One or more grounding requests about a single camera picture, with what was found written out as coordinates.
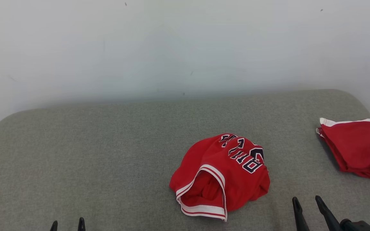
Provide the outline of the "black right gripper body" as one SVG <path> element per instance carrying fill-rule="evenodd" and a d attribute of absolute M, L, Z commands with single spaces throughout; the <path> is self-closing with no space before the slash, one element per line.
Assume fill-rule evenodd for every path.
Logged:
<path fill-rule="evenodd" d="M 343 219 L 340 222 L 340 227 L 343 231 L 370 231 L 370 225 L 363 220 L 352 222 L 349 219 Z"/>

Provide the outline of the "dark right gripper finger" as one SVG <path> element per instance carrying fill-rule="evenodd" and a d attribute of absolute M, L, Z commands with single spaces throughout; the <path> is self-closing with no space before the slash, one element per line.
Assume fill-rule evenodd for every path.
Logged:
<path fill-rule="evenodd" d="M 296 196 L 293 197 L 293 210 L 297 231 L 310 231 L 303 215 L 302 206 Z"/>
<path fill-rule="evenodd" d="M 315 200 L 317 202 L 317 206 L 319 208 L 320 213 L 323 215 L 326 221 L 328 230 L 329 231 L 342 231 L 340 223 L 335 218 L 333 213 L 329 210 L 329 208 L 326 206 L 323 199 L 320 196 L 315 196 Z"/>

